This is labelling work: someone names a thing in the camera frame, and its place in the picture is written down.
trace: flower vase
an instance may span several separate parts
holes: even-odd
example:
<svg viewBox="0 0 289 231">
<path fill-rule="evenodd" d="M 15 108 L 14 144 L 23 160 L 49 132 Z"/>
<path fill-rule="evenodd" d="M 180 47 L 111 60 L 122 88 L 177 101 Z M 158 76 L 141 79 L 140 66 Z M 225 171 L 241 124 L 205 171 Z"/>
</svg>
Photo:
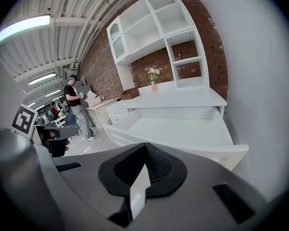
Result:
<svg viewBox="0 0 289 231">
<path fill-rule="evenodd" d="M 152 91 L 156 91 L 156 84 L 154 81 L 151 81 Z"/>
</svg>

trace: white furniture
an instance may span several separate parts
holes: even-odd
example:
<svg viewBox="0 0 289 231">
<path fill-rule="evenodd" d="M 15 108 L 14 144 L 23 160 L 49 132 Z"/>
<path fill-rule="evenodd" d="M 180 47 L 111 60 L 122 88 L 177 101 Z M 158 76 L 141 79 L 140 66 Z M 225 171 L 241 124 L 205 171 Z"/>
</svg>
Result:
<svg viewBox="0 0 289 231">
<path fill-rule="evenodd" d="M 103 124 L 107 124 L 108 120 L 110 119 L 106 111 L 106 107 L 116 103 L 117 100 L 118 98 L 105 100 L 98 105 L 86 108 L 86 110 L 89 113 L 89 116 L 91 116 L 91 118 L 94 120 L 96 128 L 98 130 L 103 129 Z"/>
<path fill-rule="evenodd" d="M 176 89 L 210 86 L 199 32 L 181 0 L 139 0 L 109 25 L 107 33 L 124 90 L 135 87 L 131 63 L 165 47 Z M 176 61 L 172 47 L 188 41 L 194 42 L 197 55 Z M 201 76 L 179 79 L 177 68 L 196 62 L 200 63 Z"/>
<path fill-rule="evenodd" d="M 140 0 L 107 28 L 123 88 L 135 87 L 131 63 L 166 47 L 174 81 L 139 88 L 140 96 L 106 108 L 113 125 L 104 124 L 118 146 L 152 142 L 214 160 L 232 170 L 248 151 L 234 145 L 223 121 L 226 101 L 210 88 L 198 30 L 181 0 Z M 174 45 L 193 41 L 197 55 L 175 59 Z M 199 62 L 201 76 L 180 79 L 178 67 Z"/>
<path fill-rule="evenodd" d="M 151 142 L 210 158 L 232 170 L 248 151 L 234 145 L 223 121 L 226 101 L 210 88 L 157 90 L 106 108 L 104 124 L 118 146 Z"/>
<path fill-rule="evenodd" d="M 61 116 L 61 117 L 59 117 L 58 119 L 56 119 L 54 122 L 55 122 L 55 124 L 56 124 L 56 126 L 58 127 L 58 128 L 62 128 L 63 126 L 63 124 L 65 124 L 66 122 L 64 121 L 64 119 L 65 119 L 65 115 L 64 116 Z"/>
</svg>

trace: fluorescent light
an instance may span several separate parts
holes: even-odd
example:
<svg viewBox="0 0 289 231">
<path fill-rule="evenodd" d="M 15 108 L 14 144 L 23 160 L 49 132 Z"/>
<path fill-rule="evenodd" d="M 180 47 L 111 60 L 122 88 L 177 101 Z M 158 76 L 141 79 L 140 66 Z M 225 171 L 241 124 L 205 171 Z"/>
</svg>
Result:
<svg viewBox="0 0 289 231">
<path fill-rule="evenodd" d="M 33 27 L 37 27 L 37 26 L 49 25 L 49 23 L 50 23 L 49 14 L 36 16 L 36 17 L 32 17 L 23 21 L 16 22 L 0 31 L 0 42 L 15 33 L 18 33 L 18 32 L 33 28 Z"/>
<path fill-rule="evenodd" d="M 32 105 L 34 105 L 35 103 L 29 104 L 28 107 L 31 107 Z"/>
<path fill-rule="evenodd" d="M 33 84 L 35 84 L 35 83 L 38 83 L 38 82 L 40 82 L 40 81 L 42 81 L 42 80 L 45 80 L 45 79 L 48 79 L 48 78 L 51 78 L 51 77 L 54 77 L 54 76 L 56 76 L 55 73 L 52 73 L 52 74 L 49 74 L 49 75 L 45 75 L 45 76 L 43 76 L 43 77 L 41 77 L 41 78 L 38 78 L 38 79 L 35 79 L 35 80 L 30 81 L 28 84 L 29 84 L 29 85 L 33 85 Z"/>
<path fill-rule="evenodd" d="M 54 92 L 52 92 L 52 93 L 49 93 L 49 94 L 47 94 L 45 97 L 49 97 L 49 96 L 51 96 L 51 95 L 53 95 L 53 94 L 55 94 L 55 93 L 57 93 L 57 92 L 60 92 L 61 90 L 56 90 L 56 91 L 54 91 Z"/>
<path fill-rule="evenodd" d="M 44 105 L 42 105 L 39 108 L 35 109 L 35 111 L 37 111 L 37 110 L 39 110 L 40 108 L 43 108 L 43 107 L 44 107 Z"/>
</svg>

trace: open drawer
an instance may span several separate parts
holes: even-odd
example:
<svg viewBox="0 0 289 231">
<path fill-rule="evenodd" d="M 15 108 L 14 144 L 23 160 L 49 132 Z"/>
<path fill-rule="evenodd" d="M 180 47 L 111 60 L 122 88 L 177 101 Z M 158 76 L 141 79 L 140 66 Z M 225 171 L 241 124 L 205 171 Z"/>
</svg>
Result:
<svg viewBox="0 0 289 231">
<path fill-rule="evenodd" d="M 210 158 L 232 170 L 248 151 L 233 145 L 229 131 L 215 107 L 211 118 L 146 117 L 136 109 L 105 131 L 113 143 L 123 146 L 151 142 Z"/>
</svg>

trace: person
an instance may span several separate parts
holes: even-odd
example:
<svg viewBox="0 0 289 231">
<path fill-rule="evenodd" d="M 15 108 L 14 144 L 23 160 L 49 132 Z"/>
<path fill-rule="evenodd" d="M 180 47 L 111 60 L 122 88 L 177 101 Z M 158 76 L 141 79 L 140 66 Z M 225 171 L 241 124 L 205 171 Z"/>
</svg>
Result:
<svg viewBox="0 0 289 231">
<path fill-rule="evenodd" d="M 53 118 L 56 120 L 59 118 L 59 111 L 56 108 L 56 103 L 52 102 L 52 114 L 53 114 Z"/>
<path fill-rule="evenodd" d="M 48 118 L 46 117 L 46 115 L 45 115 L 45 113 L 43 111 L 39 112 L 38 124 L 39 125 L 44 125 L 46 127 L 49 124 L 49 120 L 48 120 Z"/>
<path fill-rule="evenodd" d="M 73 86 L 76 84 L 77 80 L 79 80 L 79 78 L 76 75 L 71 75 L 68 78 L 68 83 L 63 89 L 64 96 L 66 98 L 67 105 L 71 108 L 73 114 L 78 119 L 78 125 L 83 135 L 85 136 L 85 139 L 87 141 L 93 141 L 95 139 L 94 136 L 95 134 L 97 134 L 97 131 L 93 132 L 90 129 L 89 119 L 85 114 L 84 109 L 81 107 L 80 100 L 83 98 L 77 96 L 73 89 Z"/>
</svg>

